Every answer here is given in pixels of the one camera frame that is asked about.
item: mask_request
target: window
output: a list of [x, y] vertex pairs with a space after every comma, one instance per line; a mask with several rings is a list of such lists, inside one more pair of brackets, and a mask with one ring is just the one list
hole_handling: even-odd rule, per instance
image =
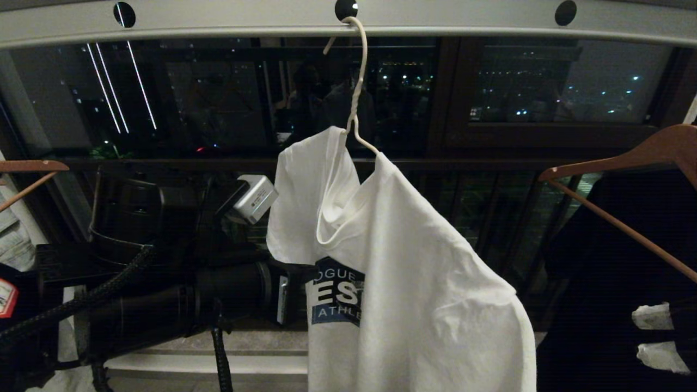
[[471, 121], [644, 123], [670, 56], [658, 45], [488, 39]]
[[453, 60], [441, 63], [455, 65], [443, 69], [452, 87], [436, 92], [448, 109], [430, 135], [434, 156], [611, 156], [681, 123], [697, 92], [694, 51], [666, 45], [516, 37], [443, 47]]
[[[360, 41], [143, 40], [0, 52], [0, 86], [30, 158], [275, 156], [346, 127]], [[419, 154], [429, 126], [436, 38], [372, 38], [361, 134]], [[363, 149], [350, 139], [349, 148]]]

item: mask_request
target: black cable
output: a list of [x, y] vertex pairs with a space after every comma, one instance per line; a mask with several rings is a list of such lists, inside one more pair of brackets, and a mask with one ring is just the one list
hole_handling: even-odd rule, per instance
[[0, 332], [0, 347], [10, 346], [23, 340], [42, 329], [55, 324], [62, 319], [68, 318], [84, 309], [93, 307], [109, 299], [115, 292], [119, 291], [137, 272], [147, 267], [154, 257], [152, 245], [143, 245], [140, 252], [133, 258], [122, 272], [111, 278], [106, 283], [91, 290], [85, 296], [73, 299], [47, 310], [44, 313], [26, 319], [16, 325]]
[[225, 353], [225, 344], [222, 341], [222, 329], [214, 326], [210, 330], [213, 335], [213, 347], [215, 348], [215, 364], [218, 369], [218, 382], [220, 383], [220, 392], [232, 391], [232, 378], [230, 376], [230, 364], [227, 361]]
[[94, 385], [94, 389], [97, 392], [114, 392], [114, 390], [109, 387], [107, 369], [101, 361], [92, 364], [92, 385]]

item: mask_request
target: window frame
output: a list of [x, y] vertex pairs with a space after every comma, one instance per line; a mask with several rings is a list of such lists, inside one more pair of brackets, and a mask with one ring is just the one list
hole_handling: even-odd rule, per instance
[[[511, 158], [612, 156], [641, 143], [666, 126], [682, 123], [697, 93], [697, 52], [675, 48], [649, 106], [650, 120], [627, 123], [480, 123], [470, 121], [484, 39], [444, 38], [436, 80], [427, 156], [501, 156]], [[452, 73], [452, 79], [443, 78]]]

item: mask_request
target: t-shirt sleeve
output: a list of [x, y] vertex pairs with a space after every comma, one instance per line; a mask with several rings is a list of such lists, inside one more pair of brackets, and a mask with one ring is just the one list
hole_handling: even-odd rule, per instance
[[535, 335], [515, 296], [441, 306], [430, 324], [410, 358], [414, 391], [535, 391]]
[[274, 187], [278, 191], [278, 198], [271, 206], [268, 216], [268, 231], [266, 233], [266, 245], [271, 255], [278, 261], [293, 264], [311, 264], [314, 260], [306, 260], [310, 243], [307, 233], [312, 229], [301, 229], [307, 216], [301, 203], [298, 203], [299, 195], [295, 189], [293, 177], [286, 166], [286, 155], [281, 153], [276, 167], [276, 179]]

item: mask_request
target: red label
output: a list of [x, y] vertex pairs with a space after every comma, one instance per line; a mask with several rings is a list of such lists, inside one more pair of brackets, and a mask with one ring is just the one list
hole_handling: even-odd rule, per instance
[[0, 278], [0, 319], [12, 317], [19, 293], [12, 283]]

